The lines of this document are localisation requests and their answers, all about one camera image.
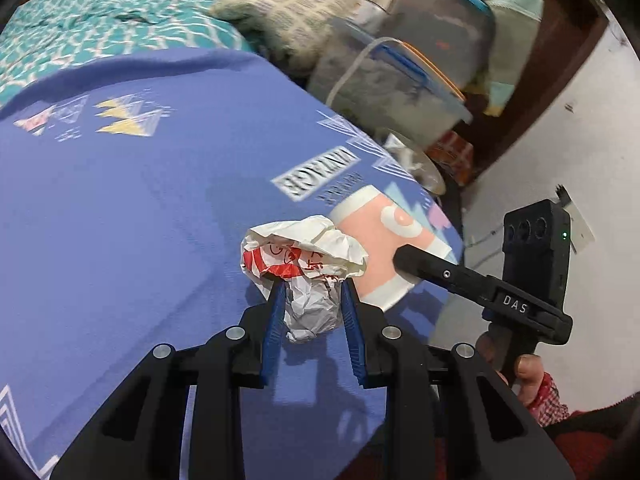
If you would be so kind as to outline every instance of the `white paper bag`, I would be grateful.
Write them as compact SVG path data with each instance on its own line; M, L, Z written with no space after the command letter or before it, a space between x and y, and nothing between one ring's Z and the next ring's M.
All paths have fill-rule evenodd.
M240 266L265 298L270 272L287 284L284 322L287 338L308 341L339 326L340 282L361 276L368 254L355 238L324 216L271 222L249 229L240 247Z

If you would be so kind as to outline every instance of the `printed label on fabric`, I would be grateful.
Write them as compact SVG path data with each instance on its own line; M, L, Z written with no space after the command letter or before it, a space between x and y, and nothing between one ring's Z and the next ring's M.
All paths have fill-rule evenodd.
M336 146L271 181L290 199L299 202L359 161L360 159L344 146Z

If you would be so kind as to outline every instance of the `teal and white fabric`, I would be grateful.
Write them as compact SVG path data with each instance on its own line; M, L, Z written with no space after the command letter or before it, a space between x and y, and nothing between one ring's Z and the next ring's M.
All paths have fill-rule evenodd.
M29 83L92 59L176 46L250 52L215 0L30 0L0 34L0 106Z

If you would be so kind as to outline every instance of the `blue fabric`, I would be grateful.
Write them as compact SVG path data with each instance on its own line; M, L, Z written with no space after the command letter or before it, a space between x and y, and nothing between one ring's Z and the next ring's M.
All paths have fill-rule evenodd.
M209 15L216 0L30 0L0 35L0 106L67 66L176 46L251 47Z
M45 478L151 347L202 344L263 301L239 268L251 226L328 215L373 184L455 260L455 230L367 139L260 57L223 49L96 60L2 108L0 423L23 457ZM308 198L272 183L337 146L359 161ZM446 297L423 283L388 317L427 336ZM247 478L334 478L382 422L385 391L358 386L341 328L284 343L275 368L242 391Z

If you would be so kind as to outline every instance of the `silver screw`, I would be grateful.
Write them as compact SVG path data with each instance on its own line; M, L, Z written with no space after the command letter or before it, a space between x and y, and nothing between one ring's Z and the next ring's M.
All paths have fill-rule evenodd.
M241 326L233 326L226 330L225 335L233 341L242 339L244 337L244 328Z
M382 329L382 335L387 339L398 339L402 335L402 331L397 326L385 326Z
M463 357L465 359L469 359L470 357L474 356L476 351L474 350L474 348L471 345L468 345L466 343L462 343L462 344L456 346L456 353L460 357Z
M171 347L169 345L158 345L154 348L154 357L156 359L164 359L171 353Z

